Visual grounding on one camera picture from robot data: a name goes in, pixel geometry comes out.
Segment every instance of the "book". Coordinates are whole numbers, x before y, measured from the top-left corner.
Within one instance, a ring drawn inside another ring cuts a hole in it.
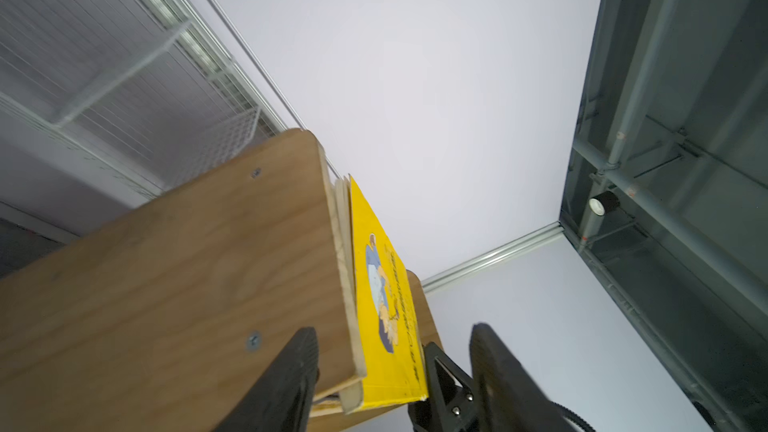
[[[311,415],[424,400],[423,350],[405,265],[355,180],[341,178],[334,189],[366,376],[316,401]]]

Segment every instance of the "white wire rack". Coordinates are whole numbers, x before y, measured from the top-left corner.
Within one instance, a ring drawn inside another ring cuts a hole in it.
[[[0,0],[0,110],[148,198],[282,129],[186,0]]]

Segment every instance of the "screw head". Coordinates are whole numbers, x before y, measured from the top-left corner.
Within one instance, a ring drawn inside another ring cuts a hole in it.
[[[245,342],[245,349],[249,352],[253,352],[258,350],[259,347],[261,347],[261,334],[258,332],[253,332],[248,336],[248,340]]]

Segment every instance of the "black cable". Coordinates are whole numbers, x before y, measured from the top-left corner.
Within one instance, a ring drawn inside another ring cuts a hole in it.
[[[552,402],[552,405],[560,410],[560,415],[562,415],[563,418],[567,419],[569,422],[576,425],[577,427],[582,429],[584,432],[596,432],[596,430],[593,429],[592,426],[586,420],[580,418],[571,409],[567,407],[563,407],[557,402]]]

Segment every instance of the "wooden board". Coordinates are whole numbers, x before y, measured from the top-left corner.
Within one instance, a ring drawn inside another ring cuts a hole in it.
[[[291,130],[1,280],[0,429],[208,431],[302,326],[359,380],[335,207]]]
[[[429,342],[435,342],[442,348],[442,342],[438,336],[435,321],[432,319],[432,312],[429,311],[427,297],[424,295],[422,284],[418,280],[416,274],[410,271],[408,271],[408,283],[411,285],[413,305],[416,309],[416,321],[418,323],[418,332],[419,337],[422,340],[422,345],[427,345]],[[339,430],[344,430],[353,425],[365,422],[366,420],[378,417],[379,415],[385,414],[398,407],[404,406],[363,410],[362,412],[355,412],[354,414],[349,415],[332,414],[314,417],[310,418],[310,423],[306,430],[307,432],[338,432]]]

